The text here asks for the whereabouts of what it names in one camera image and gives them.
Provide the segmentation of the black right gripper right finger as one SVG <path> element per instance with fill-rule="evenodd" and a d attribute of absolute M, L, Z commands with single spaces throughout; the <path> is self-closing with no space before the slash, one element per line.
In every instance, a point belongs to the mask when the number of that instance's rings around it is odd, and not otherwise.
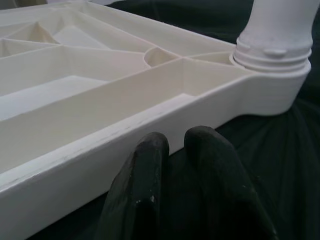
<path fill-rule="evenodd" d="M 212 240 L 278 240 L 277 230 L 233 145 L 208 126 L 184 136 L 197 175 Z"/>

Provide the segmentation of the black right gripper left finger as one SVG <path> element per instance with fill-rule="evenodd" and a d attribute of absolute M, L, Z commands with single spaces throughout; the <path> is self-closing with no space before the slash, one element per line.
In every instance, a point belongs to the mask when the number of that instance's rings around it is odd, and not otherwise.
<path fill-rule="evenodd" d="M 107 193 L 98 240 L 159 240 L 162 168 L 169 158 L 164 134 L 145 135 Z"/>

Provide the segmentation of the white plastic table top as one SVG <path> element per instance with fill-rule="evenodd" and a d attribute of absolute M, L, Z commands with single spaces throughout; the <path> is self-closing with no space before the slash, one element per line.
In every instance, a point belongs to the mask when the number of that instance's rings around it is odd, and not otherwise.
<path fill-rule="evenodd" d="M 146 134 L 287 111 L 311 70 L 238 64 L 237 43 L 78 0 L 0 10 L 0 240 L 105 193 Z"/>

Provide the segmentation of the white plastic table leg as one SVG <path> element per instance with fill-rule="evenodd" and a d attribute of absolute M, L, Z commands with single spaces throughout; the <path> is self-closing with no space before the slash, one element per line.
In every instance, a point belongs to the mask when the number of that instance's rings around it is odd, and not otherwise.
<path fill-rule="evenodd" d="M 236 40 L 234 60 L 258 72 L 303 69 L 312 53 L 312 26 L 320 0 L 254 0 Z"/>

